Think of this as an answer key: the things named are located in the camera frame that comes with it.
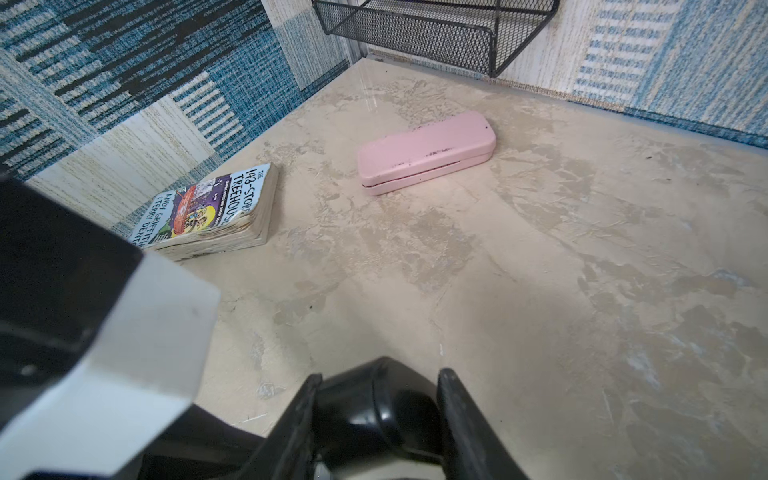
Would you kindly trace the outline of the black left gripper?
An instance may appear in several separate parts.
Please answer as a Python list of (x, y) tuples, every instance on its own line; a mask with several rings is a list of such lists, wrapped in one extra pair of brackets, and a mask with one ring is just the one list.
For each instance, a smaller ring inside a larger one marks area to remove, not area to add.
[(233, 474), (264, 438), (194, 404), (143, 452), (140, 479), (216, 479)]

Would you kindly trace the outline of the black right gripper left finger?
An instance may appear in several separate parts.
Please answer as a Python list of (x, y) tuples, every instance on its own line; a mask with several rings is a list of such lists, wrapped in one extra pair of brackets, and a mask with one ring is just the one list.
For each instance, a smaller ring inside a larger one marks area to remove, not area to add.
[(307, 377), (271, 433), (234, 479), (313, 479), (316, 469), (313, 411), (322, 383), (320, 374)]

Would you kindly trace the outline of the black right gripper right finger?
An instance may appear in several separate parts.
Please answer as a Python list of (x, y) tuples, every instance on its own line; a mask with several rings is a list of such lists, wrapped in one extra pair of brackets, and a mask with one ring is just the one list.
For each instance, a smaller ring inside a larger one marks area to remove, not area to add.
[(439, 372), (437, 406), (447, 479), (529, 479), (453, 369)]

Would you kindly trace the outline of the black stapler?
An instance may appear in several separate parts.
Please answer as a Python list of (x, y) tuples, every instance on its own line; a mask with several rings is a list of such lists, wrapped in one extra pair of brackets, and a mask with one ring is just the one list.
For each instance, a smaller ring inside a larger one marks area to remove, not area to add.
[(443, 460), (436, 384), (391, 357), (323, 379), (312, 433), (316, 458), (333, 474)]

